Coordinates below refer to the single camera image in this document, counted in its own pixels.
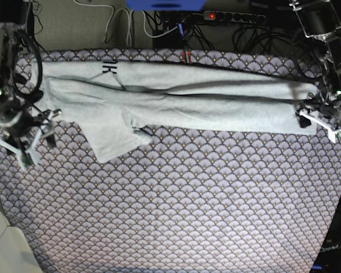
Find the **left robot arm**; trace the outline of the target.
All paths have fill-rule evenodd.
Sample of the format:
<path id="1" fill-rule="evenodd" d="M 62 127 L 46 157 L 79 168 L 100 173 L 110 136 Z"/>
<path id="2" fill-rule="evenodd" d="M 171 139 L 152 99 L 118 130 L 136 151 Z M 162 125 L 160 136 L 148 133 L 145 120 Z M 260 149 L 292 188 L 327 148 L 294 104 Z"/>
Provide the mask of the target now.
<path id="1" fill-rule="evenodd" d="M 290 1 L 306 38 L 325 45 L 319 57 L 322 64 L 323 88 L 314 100 L 313 109 L 325 118 L 334 118 L 335 127 L 341 124 L 341 38 L 336 31 L 341 22 L 331 1 Z"/>

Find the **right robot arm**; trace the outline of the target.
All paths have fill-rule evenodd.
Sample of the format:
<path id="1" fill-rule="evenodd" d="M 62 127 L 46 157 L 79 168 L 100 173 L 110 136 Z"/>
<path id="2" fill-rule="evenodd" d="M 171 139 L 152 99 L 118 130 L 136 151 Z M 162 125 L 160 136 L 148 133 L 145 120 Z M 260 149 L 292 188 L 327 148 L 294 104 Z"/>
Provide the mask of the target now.
<path id="1" fill-rule="evenodd" d="M 27 82 L 16 72 L 20 47 L 34 54 L 38 69 L 36 84 L 29 93 L 18 88 Z M 44 96 L 40 90 L 43 65 L 39 49 L 34 38 L 32 1 L 0 1 L 0 127 L 8 133 L 9 143 L 20 151 L 28 147 L 25 137 L 33 128 L 51 148 L 56 145 L 50 111 L 39 110 L 37 117 L 30 113 Z"/>

